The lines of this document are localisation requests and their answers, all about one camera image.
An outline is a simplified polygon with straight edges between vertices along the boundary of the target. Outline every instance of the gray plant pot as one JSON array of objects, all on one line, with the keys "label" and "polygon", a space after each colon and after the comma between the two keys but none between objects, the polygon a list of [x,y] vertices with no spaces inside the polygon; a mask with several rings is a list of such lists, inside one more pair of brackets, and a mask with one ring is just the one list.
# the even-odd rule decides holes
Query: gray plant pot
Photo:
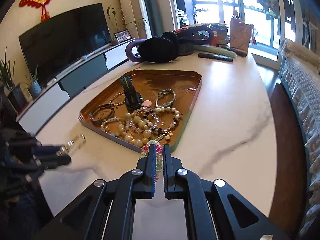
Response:
[{"label": "gray plant pot", "polygon": [[111,45],[114,46],[114,45],[118,45],[120,42],[118,40],[118,38],[115,36],[115,39],[111,41]]},{"label": "gray plant pot", "polygon": [[39,86],[37,81],[33,81],[30,87],[28,87],[28,91],[33,99],[35,99],[41,93],[41,87]]},{"label": "gray plant pot", "polygon": [[14,109],[19,113],[23,107],[27,104],[26,98],[24,97],[20,85],[17,85],[9,94],[8,99],[13,105]]}]

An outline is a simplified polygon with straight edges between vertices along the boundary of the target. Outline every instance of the pearl bracelet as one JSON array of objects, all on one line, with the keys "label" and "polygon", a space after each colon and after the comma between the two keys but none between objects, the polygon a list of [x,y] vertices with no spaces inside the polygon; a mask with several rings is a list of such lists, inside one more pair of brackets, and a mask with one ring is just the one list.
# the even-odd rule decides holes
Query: pearl bracelet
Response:
[{"label": "pearl bracelet", "polygon": [[[173,94],[173,99],[169,101],[168,103],[162,104],[161,106],[158,106],[158,100],[159,98],[162,98],[163,96],[166,96],[168,94]],[[176,100],[176,93],[172,89],[165,89],[162,90],[161,92],[158,93],[158,98],[156,100],[156,107],[161,108],[161,107],[170,107],[173,105],[173,102]]]}]

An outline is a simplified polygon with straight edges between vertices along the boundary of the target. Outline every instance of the black plant pot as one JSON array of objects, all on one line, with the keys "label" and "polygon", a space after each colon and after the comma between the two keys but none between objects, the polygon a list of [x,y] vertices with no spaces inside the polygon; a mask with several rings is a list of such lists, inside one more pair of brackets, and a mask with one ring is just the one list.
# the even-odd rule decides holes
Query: black plant pot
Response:
[{"label": "black plant pot", "polygon": [[22,108],[27,104],[26,98],[24,97],[22,90],[17,85],[8,95],[8,99],[13,105],[14,109],[19,113]]}]

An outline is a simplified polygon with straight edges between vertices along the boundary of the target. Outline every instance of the marble vein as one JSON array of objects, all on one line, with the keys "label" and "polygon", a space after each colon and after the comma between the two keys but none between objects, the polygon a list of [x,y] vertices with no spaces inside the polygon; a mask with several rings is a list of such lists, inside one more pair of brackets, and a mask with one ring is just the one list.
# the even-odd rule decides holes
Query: marble vein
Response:
[{"label": "marble vein", "polygon": [[259,116],[257,118],[255,125],[250,130],[250,136],[248,138],[243,139],[240,142],[237,142],[229,147],[226,147],[222,150],[219,150],[213,153],[212,157],[206,162],[206,164],[198,172],[199,177],[212,174],[212,166],[214,166],[218,161],[220,161],[226,155],[231,154],[238,148],[255,141],[263,132],[263,130],[268,126],[269,121],[272,119],[272,113],[270,111],[268,112],[269,113],[265,113],[262,116]]}]

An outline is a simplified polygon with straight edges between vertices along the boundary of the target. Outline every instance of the picture frame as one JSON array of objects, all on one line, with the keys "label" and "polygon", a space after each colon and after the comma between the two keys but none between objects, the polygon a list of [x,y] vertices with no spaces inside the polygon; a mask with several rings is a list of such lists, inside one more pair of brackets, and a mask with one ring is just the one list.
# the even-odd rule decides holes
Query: picture frame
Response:
[{"label": "picture frame", "polygon": [[115,33],[115,37],[119,40],[119,42],[132,39],[128,30],[124,30],[124,31]]}]

